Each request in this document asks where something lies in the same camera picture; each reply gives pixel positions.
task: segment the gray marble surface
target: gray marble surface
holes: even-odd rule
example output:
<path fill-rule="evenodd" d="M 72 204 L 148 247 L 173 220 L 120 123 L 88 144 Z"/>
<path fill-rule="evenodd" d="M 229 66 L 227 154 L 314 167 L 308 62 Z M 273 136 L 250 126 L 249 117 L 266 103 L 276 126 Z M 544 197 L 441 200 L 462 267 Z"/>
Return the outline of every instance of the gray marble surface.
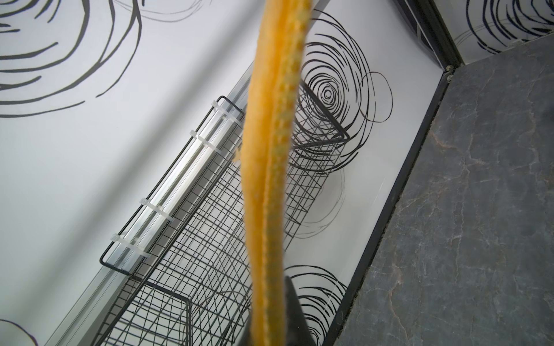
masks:
<path fill-rule="evenodd" d="M 554 35 L 456 71 L 335 343 L 554 344 Z"/>

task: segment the wire basket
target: wire basket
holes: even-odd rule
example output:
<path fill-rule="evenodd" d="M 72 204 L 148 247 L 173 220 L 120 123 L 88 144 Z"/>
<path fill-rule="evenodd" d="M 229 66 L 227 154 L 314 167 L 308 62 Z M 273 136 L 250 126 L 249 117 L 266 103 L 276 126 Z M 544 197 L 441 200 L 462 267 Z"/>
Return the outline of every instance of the wire basket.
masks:
<path fill-rule="evenodd" d="M 237 341 L 251 295 L 240 168 L 233 161 L 241 138 L 242 126 L 236 123 L 172 213 L 174 220 L 156 236 L 150 257 L 129 273 L 93 345 L 223 346 Z M 302 83 L 287 170 L 285 249 L 347 140 Z"/>

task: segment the white zip tie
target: white zip tie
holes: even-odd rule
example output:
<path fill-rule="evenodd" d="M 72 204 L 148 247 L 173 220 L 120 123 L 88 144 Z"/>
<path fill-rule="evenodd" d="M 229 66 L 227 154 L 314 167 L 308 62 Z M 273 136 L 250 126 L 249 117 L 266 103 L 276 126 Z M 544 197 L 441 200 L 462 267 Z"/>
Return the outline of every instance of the white zip tie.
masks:
<path fill-rule="evenodd" d="M 228 117 L 232 121 L 238 124 L 238 126 L 242 127 L 242 123 L 234 116 L 232 116 L 229 112 L 227 112 L 222 106 L 219 105 L 215 100 L 212 101 L 212 106 L 217 110 L 223 113 L 224 116 Z"/>
<path fill-rule="evenodd" d="M 191 130 L 191 136 L 194 137 L 194 138 L 199 139 L 202 143 L 204 143 L 205 146 L 211 148 L 213 151 L 215 151 L 216 153 L 218 153 L 218 154 L 220 154 L 221 156 L 223 156 L 223 153 L 221 152 L 221 150 L 219 150 L 215 145 L 213 145 L 213 144 L 211 144 L 210 142 L 206 141 L 205 138 L 200 137 L 200 135 L 197 134 L 196 131 Z"/>
<path fill-rule="evenodd" d="M 136 252 L 137 254 L 144 256 L 144 257 L 150 257 L 151 255 L 148 252 L 145 252 L 144 249 L 141 249 L 138 246 L 135 246 L 128 242 L 127 240 L 123 239 L 119 234 L 114 234 L 111 236 L 111 241 L 118 242 L 119 244 L 123 245 L 124 247 L 128 247 L 131 249 L 131 251 Z"/>
<path fill-rule="evenodd" d="M 154 210 L 155 212 L 157 212 L 158 214 L 162 215 L 164 218 L 168 219 L 169 221 L 174 221 L 174 220 L 175 220 L 175 218 L 171 217 L 171 216 L 170 216 L 169 214 L 167 214 L 165 211 L 163 211 L 162 209 L 160 209 L 160 207 L 155 206 L 155 205 L 153 205 L 152 203 L 150 203 L 150 201 L 147 200 L 146 198 L 141 199 L 141 200 L 140 200 L 140 204 L 149 207 L 150 209 L 152 209 L 152 210 Z"/>

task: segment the yellow rope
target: yellow rope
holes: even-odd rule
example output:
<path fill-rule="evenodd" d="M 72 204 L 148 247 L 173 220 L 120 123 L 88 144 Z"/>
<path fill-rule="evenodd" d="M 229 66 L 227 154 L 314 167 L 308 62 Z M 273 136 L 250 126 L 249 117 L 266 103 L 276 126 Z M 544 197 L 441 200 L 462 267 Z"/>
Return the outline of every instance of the yellow rope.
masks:
<path fill-rule="evenodd" d="M 283 216 L 286 166 L 310 0 L 267 0 L 240 150 L 254 346 L 285 345 Z"/>

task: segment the swirl pattern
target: swirl pattern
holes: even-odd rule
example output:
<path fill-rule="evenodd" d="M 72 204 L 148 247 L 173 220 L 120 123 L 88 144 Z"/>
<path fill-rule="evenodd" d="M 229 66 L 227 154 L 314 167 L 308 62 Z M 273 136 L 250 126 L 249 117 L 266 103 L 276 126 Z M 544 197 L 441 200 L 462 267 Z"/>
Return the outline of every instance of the swirl pattern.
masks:
<path fill-rule="evenodd" d="M 470 38 L 490 54 L 510 48 L 514 42 L 528 42 L 554 30 L 553 0 L 466 0 L 465 18 L 469 30 L 454 41 L 463 47 Z"/>
<path fill-rule="evenodd" d="M 390 118 L 392 89 L 383 74 L 370 69 L 358 43 L 334 17 L 320 12 L 313 21 L 302 77 L 350 135 L 340 158 L 327 169 L 333 172 L 358 155 L 374 124 Z"/>
<path fill-rule="evenodd" d="M 318 266 L 290 266 L 285 273 L 293 281 L 308 329 L 315 343 L 321 345 L 347 287 L 330 271 Z"/>
<path fill-rule="evenodd" d="M 115 0 L 129 11 L 133 4 L 130 0 Z M 157 22 L 180 22 L 200 11 L 205 0 L 142 0 L 142 17 Z"/>
<path fill-rule="evenodd" d="M 204 1 L 0 3 L 0 117 L 68 109 L 104 95 L 131 64 L 143 17 L 177 22 Z"/>

